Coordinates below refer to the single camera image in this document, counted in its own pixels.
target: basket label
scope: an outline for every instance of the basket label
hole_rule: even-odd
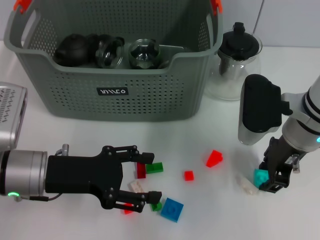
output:
[[[127,87],[97,87],[100,96],[129,95]]]

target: metal lid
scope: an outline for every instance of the metal lid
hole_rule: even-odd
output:
[[[255,56],[260,48],[259,42],[245,31],[242,22],[234,23],[233,30],[223,34],[222,45],[219,50],[237,61],[244,61]]]

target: white table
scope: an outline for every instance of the white table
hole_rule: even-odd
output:
[[[320,48],[265,47],[262,74],[282,92],[308,90],[320,74]],[[164,172],[147,175],[145,190],[162,191],[163,200],[184,204],[178,223],[152,212],[124,215],[104,210],[89,194],[63,194],[52,202],[0,197],[2,240],[318,240],[320,238],[320,150],[300,164],[301,174],[291,174],[290,186],[276,194],[247,195],[235,176],[253,179],[271,136],[253,147],[238,141],[239,102],[203,97],[196,116],[173,122],[102,122],[51,115],[15,54],[0,42],[1,81],[28,88],[28,104],[18,143],[20,150],[48,151],[70,145],[71,156],[95,156],[105,145],[137,145],[155,154]],[[216,149],[222,164],[205,167]],[[185,182],[183,170],[193,170],[194,182]],[[123,164],[121,188],[135,179],[133,163]]]

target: silver metal cylinder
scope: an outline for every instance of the silver metal cylinder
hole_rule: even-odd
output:
[[[46,151],[12,150],[5,169],[5,194],[13,192],[23,197],[42,196],[45,189],[47,156]]]
[[[299,151],[309,153],[320,148],[320,135],[307,131],[292,117],[283,125],[282,135],[291,147]]]

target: perforated basket wall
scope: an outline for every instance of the perforated basket wall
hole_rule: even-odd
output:
[[[199,109],[210,59],[222,42],[222,16],[210,0],[33,0],[12,12],[5,45],[15,51],[47,108],[55,115],[105,121],[186,119]],[[35,21],[25,44],[30,15]],[[72,33],[155,39],[190,52],[166,69],[94,69],[57,65],[52,56]],[[99,95],[99,88],[127,88],[128,95]]]

